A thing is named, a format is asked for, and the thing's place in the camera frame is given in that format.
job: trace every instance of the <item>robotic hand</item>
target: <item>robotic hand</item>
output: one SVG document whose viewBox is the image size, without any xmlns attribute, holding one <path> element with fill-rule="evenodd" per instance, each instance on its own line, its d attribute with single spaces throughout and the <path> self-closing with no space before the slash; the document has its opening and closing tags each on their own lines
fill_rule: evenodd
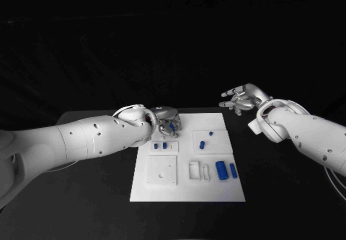
<svg viewBox="0 0 346 240">
<path fill-rule="evenodd" d="M 346 176 L 346 127 L 308 111 L 291 100 L 274 99 L 251 83 L 221 95 L 232 96 L 221 107 L 241 110 L 258 108 L 254 121 L 248 124 L 255 134 L 280 143 L 291 139 L 297 150 L 330 170 Z"/>
<path fill-rule="evenodd" d="M 156 131 L 177 137 L 177 109 L 141 104 L 121 108 L 112 116 L 22 131 L 0 130 L 0 209 L 29 182 L 48 170 L 79 160 L 99 158 L 141 146 Z"/>
</svg>

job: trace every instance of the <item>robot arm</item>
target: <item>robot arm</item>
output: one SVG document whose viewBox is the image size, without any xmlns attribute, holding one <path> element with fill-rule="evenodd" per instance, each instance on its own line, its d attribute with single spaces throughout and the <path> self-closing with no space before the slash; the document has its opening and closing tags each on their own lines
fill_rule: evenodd
<svg viewBox="0 0 346 240">
<path fill-rule="evenodd" d="M 112 116 L 89 117 L 62 125 L 0 130 L 0 209 L 49 169 L 141 146 L 150 141 L 157 125 L 167 135 L 177 137 L 182 123 L 174 108 L 131 107 Z"/>
<path fill-rule="evenodd" d="M 219 106 L 235 108 L 238 115 L 241 110 L 258 108 L 255 119 L 248 124 L 254 133 L 264 133 L 275 143 L 291 139 L 308 158 L 346 176 L 346 127 L 310 115 L 294 101 L 272 99 L 251 83 L 221 96 L 229 95 L 234 95 L 232 100 L 221 102 Z"/>
</svg>

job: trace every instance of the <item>blue object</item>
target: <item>blue object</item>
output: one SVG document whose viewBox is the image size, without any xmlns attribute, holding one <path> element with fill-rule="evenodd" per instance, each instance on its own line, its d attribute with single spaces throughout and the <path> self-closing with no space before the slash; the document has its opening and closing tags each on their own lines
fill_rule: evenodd
<svg viewBox="0 0 346 240">
<path fill-rule="evenodd" d="M 170 123 L 169 127 L 172 128 L 173 132 L 174 132 L 174 126 L 173 124 Z"/>
<path fill-rule="evenodd" d="M 232 178 L 236 179 L 238 176 L 236 176 L 236 168 L 235 168 L 235 164 L 229 164 L 229 167 L 231 167 L 231 172 L 232 172 Z"/>
<path fill-rule="evenodd" d="M 199 145 L 199 148 L 203 149 L 205 148 L 205 141 L 200 141 L 200 145 Z"/>
<path fill-rule="evenodd" d="M 216 170 L 218 170 L 218 179 L 219 180 L 229 179 L 229 174 L 228 174 L 225 162 L 223 161 L 218 161 L 215 163 L 215 166 L 216 166 Z"/>
</svg>

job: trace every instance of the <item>black table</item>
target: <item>black table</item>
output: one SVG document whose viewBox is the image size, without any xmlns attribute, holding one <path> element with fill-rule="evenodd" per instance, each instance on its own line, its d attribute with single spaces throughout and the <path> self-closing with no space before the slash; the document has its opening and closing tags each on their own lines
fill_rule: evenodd
<svg viewBox="0 0 346 240">
<path fill-rule="evenodd" d="M 252 133 L 255 111 L 179 112 L 223 114 L 247 202 L 130 202 L 137 148 L 127 148 L 32 181 L 0 215 L 1 240 L 345 238 L 346 204 L 324 169 L 291 140 Z M 66 112 L 56 124 L 112 113 Z"/>
</svg>

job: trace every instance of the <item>black backdrop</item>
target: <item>black backdrop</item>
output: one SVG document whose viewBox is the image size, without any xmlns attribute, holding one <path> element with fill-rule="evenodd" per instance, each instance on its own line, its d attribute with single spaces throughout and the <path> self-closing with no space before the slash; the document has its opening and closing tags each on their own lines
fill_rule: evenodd
<svg viewBox="0 0 346 240">
<path fill-rule="evenodd" d="M 115 4 L 30 2 L 20 5 L 24 13 L 1 9 L 3 130 L 50 126 L 66 111 L 131 104 L 216 107 L 221 93 L 247 83 L 345 124 L 340 6 Z"/>
</svg>

